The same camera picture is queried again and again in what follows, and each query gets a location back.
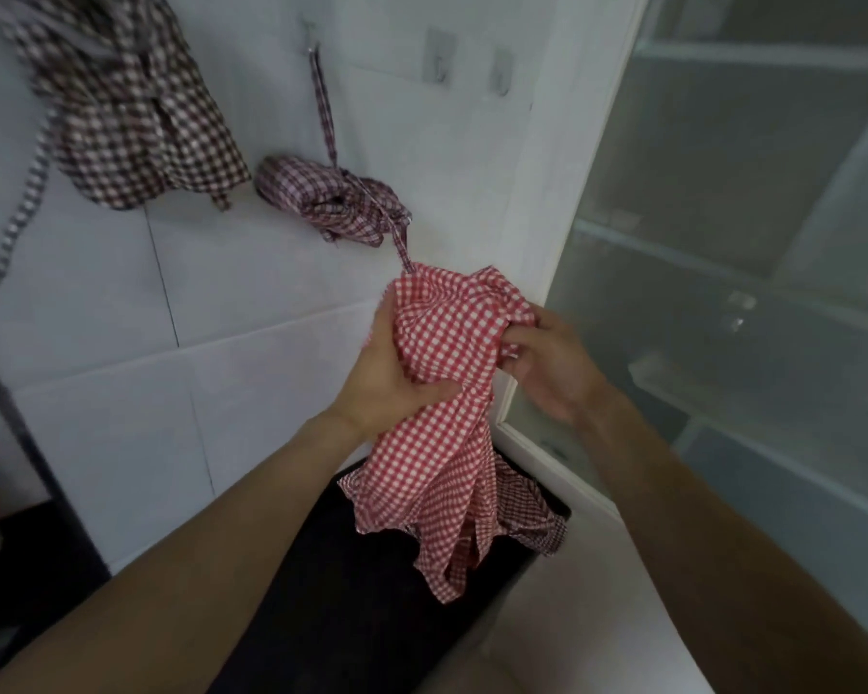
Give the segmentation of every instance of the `person's right hand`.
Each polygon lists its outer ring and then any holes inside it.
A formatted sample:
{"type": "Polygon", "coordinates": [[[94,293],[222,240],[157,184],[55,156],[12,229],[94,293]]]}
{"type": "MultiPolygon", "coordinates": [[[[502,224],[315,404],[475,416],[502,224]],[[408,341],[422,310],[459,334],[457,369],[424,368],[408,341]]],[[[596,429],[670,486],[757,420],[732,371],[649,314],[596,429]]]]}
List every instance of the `person's right hand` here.
{"type": "Polygon", "coordinates": [[[537,327],[508,326],[502,341],[516,343],[520,352],[505,360],[502,370],[545,414],[575,425],[606,396],[607,380],[572,326],[554,312],[530,306],[537,314],[537,327]]]}

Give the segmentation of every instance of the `person's right arm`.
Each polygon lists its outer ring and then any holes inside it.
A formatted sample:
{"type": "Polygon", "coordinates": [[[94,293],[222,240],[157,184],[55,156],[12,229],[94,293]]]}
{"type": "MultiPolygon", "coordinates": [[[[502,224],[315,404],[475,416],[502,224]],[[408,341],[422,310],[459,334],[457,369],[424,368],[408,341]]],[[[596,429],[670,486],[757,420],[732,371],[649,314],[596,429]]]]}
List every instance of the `person's right arm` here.
{"type": "Polygon", "coordinates": [[[868,694],[868,633],[672,453],[571,326],[535,309],[537,328],[505,332],[521,349],[502,369],[579,434],[711,687],[868,694]]]}

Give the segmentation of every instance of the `checkered fabric strap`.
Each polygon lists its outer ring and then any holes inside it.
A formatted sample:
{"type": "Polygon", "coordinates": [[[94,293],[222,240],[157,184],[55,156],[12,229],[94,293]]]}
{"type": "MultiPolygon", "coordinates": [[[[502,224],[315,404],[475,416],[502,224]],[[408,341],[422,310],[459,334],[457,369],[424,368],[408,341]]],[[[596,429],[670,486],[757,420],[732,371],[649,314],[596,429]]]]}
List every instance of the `checkered fabric strap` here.
{"type": "Polygon", "coordinates": [[[39,210],[41,200],[45,195],[45,186],[48,184],[48,169],[52,163],[52,143],[59,115],[60,113],[55,107],[50,108],[45,114],[38,138],[36,138],[35,154],[29,164],[22,200],[13,216],[6,222],[6,226],[3,227],[3,239],[0,242],[0,283],[6,278],[6,274],[10,270],[10,262],[19,235],[39,210]]]}
{"type": "Polygon", "coordinates": [[[318,103],[318,118],[321,120],[321,130],[325,136],[325,148],[327,149],[328,160],[331,161],[331,165],[336,170],[340,171],[344,179],[357,187],[376,207],[380,213],[380,217],[389,225],[389,233],[393,236],[395,251],[399,255],[399,260],[402,261],[402,267],[406,273],[414,273],[415,265],[412,263],[411,258],[408,257],[408,232],[405,225],[396,224],[390,218],[389,210],[380,204],[380,201],[373,195],[372,190],[357,175],[338,166],[338,146],[334,138],[334,117],[331,115],[331,101],[327,98],[325,72],[321,67],[321,56],[318,53],[318,46],[309,49],[309,65],[312,67],[312,85],[315,91],[315,101],[318,103]]]}

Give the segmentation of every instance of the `glass door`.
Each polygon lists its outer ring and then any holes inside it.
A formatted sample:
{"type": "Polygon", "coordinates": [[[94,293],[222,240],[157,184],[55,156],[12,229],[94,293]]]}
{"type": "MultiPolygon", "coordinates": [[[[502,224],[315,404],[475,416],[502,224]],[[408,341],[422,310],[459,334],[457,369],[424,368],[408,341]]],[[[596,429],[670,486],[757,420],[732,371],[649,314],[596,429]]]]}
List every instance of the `glass door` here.
{"type": "Polygon", "coordinates": [[[868,629],[868,0],[650,0],[547,306],[868,629]]]}

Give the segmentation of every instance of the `shelf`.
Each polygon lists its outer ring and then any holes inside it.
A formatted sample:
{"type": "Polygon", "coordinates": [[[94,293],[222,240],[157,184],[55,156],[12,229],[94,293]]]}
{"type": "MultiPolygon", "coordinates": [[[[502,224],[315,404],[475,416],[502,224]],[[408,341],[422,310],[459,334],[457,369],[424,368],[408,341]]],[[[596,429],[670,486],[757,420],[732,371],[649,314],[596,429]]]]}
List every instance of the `shelf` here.
{"type": "Polygon", "coordinates": [[[868,464],[854,454],[759,418],[757,405],[691,379],[659,353],[632,362],[629,370],[640,389],[868,513],[868,464]]]}
{"type": "Polygon", "coordinates": [[[639,40],[635,58],[868,73],[868,47],[639,40]]]}
{"type": "Polygon", "coordinates": [[[833,300],[830,297],[814,294],[812,291],[783,287],[767,279],[756,278],[741,270],[706,260],[706,258],[686,254],[683,251],[659,243],[638,239],[623,231],[594,224],[578,217],[573,222],[572,229],[577,233],[586,234],[636,253],[648,255],[672,266],[722,280],[733,287],[752,292],[753,294],[761,293],[781,298],[803,306],[826,318],[868,333],[868,310],[857,306],[853,302],[842,302],[833,300]]]}

